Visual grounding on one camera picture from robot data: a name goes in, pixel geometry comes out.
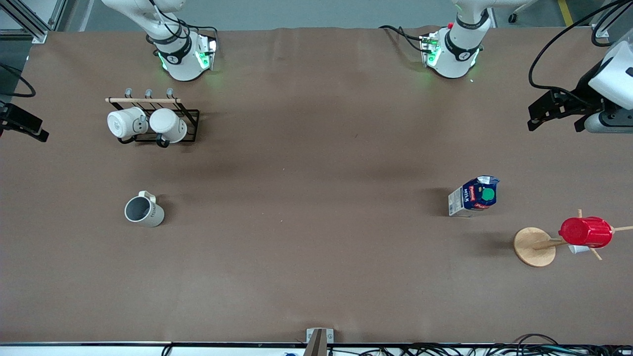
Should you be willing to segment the blue milk carton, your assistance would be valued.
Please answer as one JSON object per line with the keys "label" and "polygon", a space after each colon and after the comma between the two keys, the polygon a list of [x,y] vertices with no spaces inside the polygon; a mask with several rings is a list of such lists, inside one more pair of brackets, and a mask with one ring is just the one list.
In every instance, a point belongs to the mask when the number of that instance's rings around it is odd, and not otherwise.
{"label": "blue milk carton", "polygon": [[476,212],[487,210],[497,203],[497,185],[494,176],[478,176],[469,180],[448,195],[450,217],[471,217]]}

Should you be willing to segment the grey ceramic mug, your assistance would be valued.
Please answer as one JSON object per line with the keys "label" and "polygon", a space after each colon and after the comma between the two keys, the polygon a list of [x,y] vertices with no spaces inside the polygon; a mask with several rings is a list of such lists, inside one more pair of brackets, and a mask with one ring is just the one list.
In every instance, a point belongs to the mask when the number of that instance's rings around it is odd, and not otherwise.
{"label": "grey ceramic mug", "polygon": [[165,218],[163,208],[158,205],[157,198],[148,191],[140,191],[130,199],[124,208],[124,216],[131,223],[144,227],[159,226]]}

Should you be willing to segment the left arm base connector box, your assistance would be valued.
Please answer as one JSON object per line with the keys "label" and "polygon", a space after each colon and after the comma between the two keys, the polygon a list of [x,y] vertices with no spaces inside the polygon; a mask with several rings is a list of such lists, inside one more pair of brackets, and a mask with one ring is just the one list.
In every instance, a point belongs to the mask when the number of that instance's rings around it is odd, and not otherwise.
{"label": "left arm base connector box", "polygon": [[421,59],[425,67],[435,68],[441,54],[439,31],[419,36]]}

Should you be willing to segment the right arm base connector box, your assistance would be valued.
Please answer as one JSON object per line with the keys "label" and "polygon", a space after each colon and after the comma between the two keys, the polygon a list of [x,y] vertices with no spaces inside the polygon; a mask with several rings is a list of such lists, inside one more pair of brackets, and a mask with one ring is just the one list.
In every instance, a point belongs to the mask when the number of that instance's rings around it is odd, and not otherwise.
{"label": "right arm base connector box", "polygon": [[196,58],[203,70],[213,70],[217,38],[197,34]]}

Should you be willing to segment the red plastic cup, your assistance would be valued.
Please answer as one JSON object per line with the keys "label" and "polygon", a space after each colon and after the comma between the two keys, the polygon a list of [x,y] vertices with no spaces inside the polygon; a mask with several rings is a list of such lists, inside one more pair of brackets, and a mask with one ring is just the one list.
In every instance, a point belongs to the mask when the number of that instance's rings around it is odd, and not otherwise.
{"label": "red plastic cup", "polygon": [[563,221],[558,234],[570,245],[603,248],[613,238],[613,229],[601,217],[570,217]]}

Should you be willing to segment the white mug with dots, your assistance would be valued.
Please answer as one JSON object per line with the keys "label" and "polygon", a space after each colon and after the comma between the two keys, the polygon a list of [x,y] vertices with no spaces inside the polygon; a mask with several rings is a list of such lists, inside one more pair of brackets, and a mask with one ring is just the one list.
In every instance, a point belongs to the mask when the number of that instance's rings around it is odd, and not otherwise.
{"label": "white mug with dots", "polygon": [[145,134],[149,123],[147,115],[138,107],[111,111],[107,116],[108,128],[118,139],[129,139],[134,135]]}

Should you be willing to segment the wooden mug tree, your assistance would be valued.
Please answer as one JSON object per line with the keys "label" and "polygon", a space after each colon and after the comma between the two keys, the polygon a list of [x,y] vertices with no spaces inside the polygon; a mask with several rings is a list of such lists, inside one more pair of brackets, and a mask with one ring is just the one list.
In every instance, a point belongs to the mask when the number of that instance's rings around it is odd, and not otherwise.
{"label": "wooden mug tree", "polygon": [[[583,215],[583,210],[578,209],[575,217],[588,217]],[[633,231],[633,225],[615,227],[611,225],[613,229],[613,236],[617,232]],[[552,237],[550,234],[537,227],[526,227],[519,230],[513,237],[513,250],[516,257],[525,265],[530,267],[545,267],[550,265],[555,257],[557,248],[560,246],[567,246],[568,244],[558,234],[557,237]],[[592,253],[599,261],[602,260],[598,250],[600,248],[592,248]]]}

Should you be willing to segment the plain white mug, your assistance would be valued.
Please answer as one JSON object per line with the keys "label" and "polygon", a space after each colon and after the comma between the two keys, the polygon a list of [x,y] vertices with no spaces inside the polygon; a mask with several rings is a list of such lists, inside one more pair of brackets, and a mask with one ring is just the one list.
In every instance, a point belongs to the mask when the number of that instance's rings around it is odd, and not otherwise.
{"label": "plain white mug", "polygon": [[187,135],[187,124],[168,108],[161,108],[151,113],[149,125],[157,135],[156,144],[161,148],[181,142]]}

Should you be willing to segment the brown table cover sheet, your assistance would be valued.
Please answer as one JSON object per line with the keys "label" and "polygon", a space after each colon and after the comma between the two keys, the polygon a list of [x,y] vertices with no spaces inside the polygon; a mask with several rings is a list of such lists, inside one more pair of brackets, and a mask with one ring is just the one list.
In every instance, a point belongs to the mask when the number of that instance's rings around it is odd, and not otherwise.
{"label": "brown table cover sheet", "polygon": [[[54,33],[15,103],[47,142],[0,138],[0,341],[633,343],[633,233],[543,268],[512,239],[581,208],[633,224],[633,135],[530,132],[528,69],[556,28],[493,29],[446,80],[377,29],[220,34],[179,83],[137,32]],[[174,90],[197,138],[120,144],[107,97]],[[497,203],[450,217],[494,176]],[[164,221],[131,223],[157,198]]]}

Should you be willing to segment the aluminium frame profile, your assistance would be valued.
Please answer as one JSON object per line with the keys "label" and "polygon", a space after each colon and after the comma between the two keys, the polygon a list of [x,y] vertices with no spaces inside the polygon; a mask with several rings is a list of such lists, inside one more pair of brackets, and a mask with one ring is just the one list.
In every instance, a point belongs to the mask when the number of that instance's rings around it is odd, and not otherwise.
{"label": "aluminium frame profile", "polygon": [[60,28],[69,0],[0,0],[0,39],[43,44]]}

